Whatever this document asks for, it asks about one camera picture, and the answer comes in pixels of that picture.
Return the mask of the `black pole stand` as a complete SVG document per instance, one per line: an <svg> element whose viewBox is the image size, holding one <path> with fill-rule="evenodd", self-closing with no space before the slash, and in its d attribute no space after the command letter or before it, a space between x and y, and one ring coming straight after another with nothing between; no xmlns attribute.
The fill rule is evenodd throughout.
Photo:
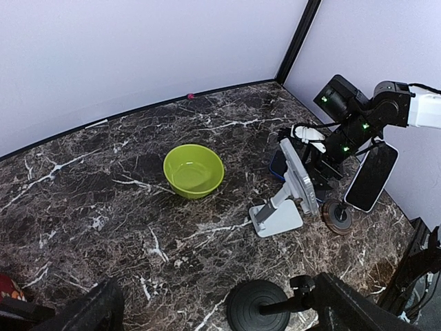
<svg viewBox="0 0 441 331"><path fill-rule="evenodd" d="M313 307L316 287L308 275L291 278L289 285L294 290L290 298L277 284L261 279L243 282L233 288L226 305L231 330L285 330L292 313Z"/></svg>

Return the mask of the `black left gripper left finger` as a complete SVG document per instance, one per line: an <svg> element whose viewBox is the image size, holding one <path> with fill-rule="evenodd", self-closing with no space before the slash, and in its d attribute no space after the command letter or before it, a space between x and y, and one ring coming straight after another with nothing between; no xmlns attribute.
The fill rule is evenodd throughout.
<svg viewBox="0 0 441 331"><path fill-rule="evenodd" d="M117 279L105 279L65 310L31 330L96 330L108 319L107 330L124 330L125 302Z"/></svg>

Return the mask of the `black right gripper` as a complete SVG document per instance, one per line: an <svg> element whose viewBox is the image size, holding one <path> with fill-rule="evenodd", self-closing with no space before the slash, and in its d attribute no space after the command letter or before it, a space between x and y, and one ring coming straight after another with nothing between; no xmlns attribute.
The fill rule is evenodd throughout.
<svg viewBox="0 0 441 331"><path fill-rule="evenodd" d="M316 190L333 190L331 182L343 178L340 166L318 151L304 151L302 163Z"/></svg>

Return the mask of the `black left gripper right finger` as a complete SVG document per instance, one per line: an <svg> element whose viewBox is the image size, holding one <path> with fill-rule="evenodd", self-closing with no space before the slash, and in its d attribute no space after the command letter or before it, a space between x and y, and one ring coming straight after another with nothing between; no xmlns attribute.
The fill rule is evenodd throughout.
<svg viewBox="0 0 441 331"><path fill-rule="evenodd" d="M368 301L351 286L325 272L315 276L319 330L412 330L413 325Z"/></svg>

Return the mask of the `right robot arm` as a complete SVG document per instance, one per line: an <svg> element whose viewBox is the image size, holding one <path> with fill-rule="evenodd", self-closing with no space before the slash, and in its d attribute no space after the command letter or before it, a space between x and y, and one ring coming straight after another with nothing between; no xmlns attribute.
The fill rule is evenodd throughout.
<svg viewBox="0 0 441 331"><path fill-rule="evenodd" d="M440 127L440 91L421 83L382 81L368 99L336 74L316 95L314 103L334 121L336 129L307 148L305 164L314 187L330 190L330 179L342 179L340 164L369 140L381 137L386 126Z"/></svg>

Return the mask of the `black phone blue case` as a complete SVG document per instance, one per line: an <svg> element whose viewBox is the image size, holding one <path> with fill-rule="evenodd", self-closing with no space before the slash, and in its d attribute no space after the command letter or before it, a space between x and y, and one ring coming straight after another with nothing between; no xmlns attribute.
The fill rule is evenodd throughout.
<svg viewBox="0 0 441 331"><path fill-rule="evenodd" d="M287 171L286 159L281 150L275 151L271 162L269 164L269 171L282 182L285 181L284 174ZM324 203L326 199L325 190L315 190L316 200L319 203Z"/></svg>

